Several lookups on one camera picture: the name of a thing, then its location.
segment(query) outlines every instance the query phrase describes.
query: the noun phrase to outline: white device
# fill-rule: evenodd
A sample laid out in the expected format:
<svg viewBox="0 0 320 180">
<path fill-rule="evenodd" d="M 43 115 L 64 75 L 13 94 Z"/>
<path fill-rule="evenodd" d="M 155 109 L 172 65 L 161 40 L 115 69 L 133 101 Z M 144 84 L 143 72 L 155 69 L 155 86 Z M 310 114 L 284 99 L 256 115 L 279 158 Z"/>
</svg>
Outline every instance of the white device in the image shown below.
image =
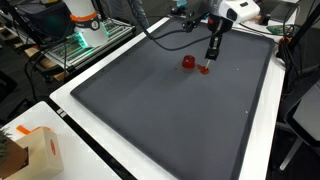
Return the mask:
<svg viewBox="0 0 320 180">
<path fill-rule="evenodd" d="M 75 32 L 82 40 L 82 47 L 97 47 L 105 44 L 109 37 L 102 22 L 100 22 L 91 0 L 64 0 L 75 22 Z"/>
<path fill-rule="evenodd" d="M 253 0 L 224 0 L 219 3 L 219 15 L 236 23 L 250 20 L 260 12 L 259 6 Z"/>
</svg>

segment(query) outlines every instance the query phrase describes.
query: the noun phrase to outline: black mat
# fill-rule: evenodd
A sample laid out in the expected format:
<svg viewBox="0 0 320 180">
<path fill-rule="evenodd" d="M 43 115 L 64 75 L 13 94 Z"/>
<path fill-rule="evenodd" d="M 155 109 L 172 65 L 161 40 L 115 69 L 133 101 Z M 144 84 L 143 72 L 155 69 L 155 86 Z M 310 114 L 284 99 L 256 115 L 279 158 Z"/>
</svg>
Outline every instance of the black mat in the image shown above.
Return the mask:
<svg viewBox="0 0 320 180">
<path fill-rule="evenodd" d="M 180 20 L 155 36 L 175 29 Z M 208 35 L 201 24 L 159 42 L 175 47 Z M 274 41 L 231 31 L 209 74 L 185 72 L 184 55 L 205 65 L 208 44 L 168 52 L 145 38 L 71 94 L 178 179 L 237 179 Z"/>
</svg>

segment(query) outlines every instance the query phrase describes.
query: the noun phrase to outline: floor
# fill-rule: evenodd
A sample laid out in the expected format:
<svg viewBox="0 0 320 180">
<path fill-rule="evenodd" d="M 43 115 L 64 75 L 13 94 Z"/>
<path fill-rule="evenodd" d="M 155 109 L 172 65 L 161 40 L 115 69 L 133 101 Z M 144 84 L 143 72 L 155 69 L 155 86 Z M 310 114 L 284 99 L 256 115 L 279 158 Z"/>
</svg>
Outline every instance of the floor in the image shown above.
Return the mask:
<svg viewBox="0 0 320 180">
<path fill-rule="evenodd" d="M 173 4 L 170 0 L 143 0 L 144 8 L 147 16 L 163 16 L 166 15 L 169 11 L 170 6 Z M 198 9 L 199 1 L 198 0 L 188 0 L 190 6 Z M 297 18 L 297 24 L 302 24 L 305 17 L 308 14 L 309 7 L 312 3 L 312 0 L 304 0 L 301 3 L 300 14 Z M 132 21 L 132 16 L 129 11 L 129 7 L 125 5 L 125 18 Z M 150 24 L 153 24 L 157 21 L 157 18 L 150 19 Z M 315 30 L 317 35 L 320 35 L 320 31 Z M 312 44 L 310 47 L 318 47 L 317 44 Z M 30 84 L 26 79 L 26 76 L 23 72 L 24 65 L 27 58 L 24 55 L 16 54 L 11 47 L 3 46 L 0 49 L 0 69 L 14 80 L 17 81 L 18 87 L 16 90 L 10 94 L 2 103 L 0 103 L 0 120 L 7 120 L 7 116 L 12 111 L 12 109 L 24 98 L 33 101 L 31 96 Z M 37 73 L 34 73 L 34 82 L 36 86 L 43 91 L 43 93 L 37 93 L 37 96 L 40 100 L 47 100 L 47 95 L 57 89 L 62 83 L 59 82 L 44 82 L 43 78 Z M 19 115 L 28 107 L 23 107 L 15 115 Z M 285 157 L 286 153 L 289 151 L 292 143 L 295 140 L 295 135 L 287 132 L 276 130 L 274 136 L 274 142 L 272 146 L 272 152 L 270 156 L 269 168 L 267 172 L 267 180 L 319 180 L 320 171 L 320 158 L 319 156 L 310 149 L 307 145 L 301 146 L 298 150 L 293 161 L 289 164 L 289 167 L 286 171 L 280 172 L 277 167 L 280 165 L 281 161 Z"/>
</svg>

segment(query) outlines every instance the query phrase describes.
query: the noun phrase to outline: red object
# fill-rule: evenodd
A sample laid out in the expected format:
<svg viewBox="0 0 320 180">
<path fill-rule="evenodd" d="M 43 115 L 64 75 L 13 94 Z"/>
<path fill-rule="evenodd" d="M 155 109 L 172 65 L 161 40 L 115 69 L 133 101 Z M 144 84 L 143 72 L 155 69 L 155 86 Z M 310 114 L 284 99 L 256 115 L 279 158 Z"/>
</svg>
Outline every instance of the red object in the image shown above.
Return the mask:
<svg viewBox="0 0 320 180">
<path fill-rule="evenodd" d="M 56 147 L 54 146 L 54 142 L 52 141 L 52 139 L 50 140 L 50 144 L 53 155 L 56 155 Z"/>
<path fill-rule="evenodd" d="M 201 74 L 209 74 L 209 68 L 206 68 L 205 66 L 201 66 L 199 64 L 197 65 L 197 68 L 199 69 Z"/>
<path fill-rule="evenodd" d="M 191 55 L 186 55 L 182 61 L 182 67 L 186 69 L 193 69 L 196 67 L 196 59 Z"/>
<path fill-rule="evenodd" d="M 213 23 L 214 23 L 213 19 L 212 19 L 212 18 L 209 18 L 209 19 L 208 19 L 208 23 L 209 23 L 209 24 L 213 24 Z"/>
</svg>

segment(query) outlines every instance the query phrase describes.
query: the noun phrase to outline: white table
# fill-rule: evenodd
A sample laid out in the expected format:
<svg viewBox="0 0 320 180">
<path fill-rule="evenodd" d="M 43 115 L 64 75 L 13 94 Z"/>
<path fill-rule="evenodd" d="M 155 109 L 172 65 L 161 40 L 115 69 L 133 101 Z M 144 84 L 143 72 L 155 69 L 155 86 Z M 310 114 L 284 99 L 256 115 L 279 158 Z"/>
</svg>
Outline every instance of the white table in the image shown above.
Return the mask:
<svg viewBox="0 0 320 180">
<path fill-rule="evenodd" d="M 12 139 L 24 135 L 16 130 L 49 127 L 57 134 L 64 171 L 53 180 L 121 180 L 121 178 L 45 103 L 40 102 L 4 126 Z"/>
<path fill-rule="evenodd" d="M 154 31 L 167 20 L 167 18 L 160 20 L 149 28 L 149 32 Z M 289 23 L 293 23 L 294 20 L 295 15 L 290 18 Z M 254 23 L 251 24 L 246 23 L 246 25 L 250 25 L 252 28 L 267 32 L 265 27 L 254 25 Z M 176 179 L 70 95 L 70 92 L 76 86 L 109 64 L 144 37 L 144 34 L 138 35 L 52 93 L 50 98 L 139 180 Z M 265 179 L 284 74 L 285 71 L 280 60 L 273 55 L 262 87 L 239 179 Z"/>
</svg>

